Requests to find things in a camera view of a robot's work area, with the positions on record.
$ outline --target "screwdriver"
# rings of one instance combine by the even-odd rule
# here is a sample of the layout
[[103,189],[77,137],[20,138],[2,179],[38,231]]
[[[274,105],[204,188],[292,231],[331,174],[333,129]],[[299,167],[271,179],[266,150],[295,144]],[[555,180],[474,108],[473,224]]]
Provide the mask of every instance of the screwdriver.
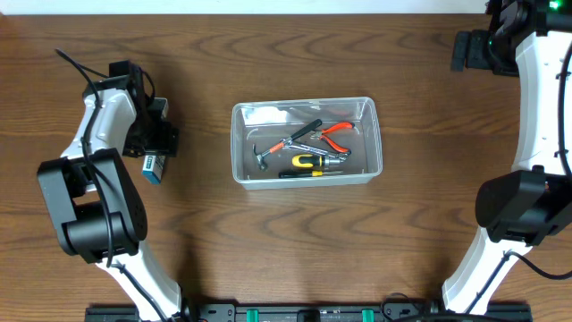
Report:
[[314,156],[310,154],[297,155],[292,158],[292,165],[296,167],[310,168],[312,166],[339,165],[341,160],[335,157]]
[[278,174],[280,179],[290,179],[290,178],[309,178],[309,177],[317,177],[322,175],[329,175],[329,174],[343,174],[343,171],[316,171],[316,170],[289,170],[289,171],[282,171]]

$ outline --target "green clamp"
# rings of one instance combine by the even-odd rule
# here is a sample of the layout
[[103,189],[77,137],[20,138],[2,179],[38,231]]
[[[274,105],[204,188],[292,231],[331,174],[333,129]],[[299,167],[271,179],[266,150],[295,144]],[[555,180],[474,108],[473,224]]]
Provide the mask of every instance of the green clamp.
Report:
[[258,310],[247,309],[247,322],[258,322]]
[[374,311],[372,309],[362,309],[361,316],[363,322],[374,322]]

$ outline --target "hammer head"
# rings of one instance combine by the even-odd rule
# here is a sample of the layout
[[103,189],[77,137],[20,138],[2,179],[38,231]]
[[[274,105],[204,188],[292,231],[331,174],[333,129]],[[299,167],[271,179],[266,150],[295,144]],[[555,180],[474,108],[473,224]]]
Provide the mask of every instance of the hammer head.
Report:
[[257,160],[258,168],[262,171],[266,171],[268,169],[268,165],[265,162],[265,157],[262,154],[257,154],[257,145],[252,145],[252,152],[254,153],[254,157]]

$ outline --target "white wall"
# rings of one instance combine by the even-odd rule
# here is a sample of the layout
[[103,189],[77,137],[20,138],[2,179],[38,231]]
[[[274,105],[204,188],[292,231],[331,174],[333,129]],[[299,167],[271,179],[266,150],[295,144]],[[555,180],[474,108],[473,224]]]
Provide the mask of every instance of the white wall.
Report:
[[484,13],[486,0],[0,0],[10,14]]

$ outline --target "yellow screwdriver handle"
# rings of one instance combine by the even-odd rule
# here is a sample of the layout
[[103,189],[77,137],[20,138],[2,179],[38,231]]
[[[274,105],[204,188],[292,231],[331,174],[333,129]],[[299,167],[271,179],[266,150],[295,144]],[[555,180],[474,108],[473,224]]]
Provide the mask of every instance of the yellow screwdriver handle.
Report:
[[292,158],[292,165],[296,167],[311,168],[312,166],[322,166],[324,158],[310,154],[297,155]]

